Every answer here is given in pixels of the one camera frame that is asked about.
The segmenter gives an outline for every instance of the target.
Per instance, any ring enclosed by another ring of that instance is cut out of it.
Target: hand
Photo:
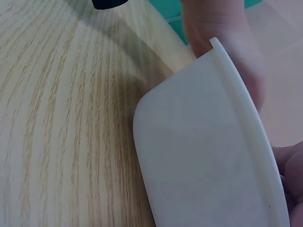
[[[281,175],[291,227],[303,226],[303,141],[273,148]]]
[[[183,24],[198,58],[212,49],[217,37],[238,69],[258,111],[264,100],[265,72],[261,54],[244,12],[243,0],[181,0]]]

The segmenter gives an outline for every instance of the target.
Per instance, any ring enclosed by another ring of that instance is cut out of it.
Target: teal object
[[[245,0],[245,8],[252,7],[262,0]],[[149,0],[149,2],[167,20],[178,36],[185,44],[188,44],[182,26],[181,11],[182,5],[179,0]]]

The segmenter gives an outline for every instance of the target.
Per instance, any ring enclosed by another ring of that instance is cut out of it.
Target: wood grain
[[[0,226],[154,226],[132,117],[192,60],[146,0],[2,0]]]

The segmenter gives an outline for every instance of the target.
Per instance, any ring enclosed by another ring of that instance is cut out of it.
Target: finger
[[[285,181],[297,203],[303,202],[303,150],[296,152],[285,165]]]
[[[281,175],[284,176],[285,165],[289,161],[289,159],[296,153],[296,149],[294,149],[294,146],[289,146],[284,148],[272,147],[272,150],[276,158],[276,163],[278,165],[279,172]]]
[[[290,226],[291,227],[302,227],[303,226],[303,203],[300,203],[298,206],[296,206],[289,217],[290,217]]]

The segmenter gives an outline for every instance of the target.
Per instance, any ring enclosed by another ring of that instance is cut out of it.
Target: light wood surface
[[[1,0],[0,226],[154,226],[132,117],[192,60],[146,0]]]

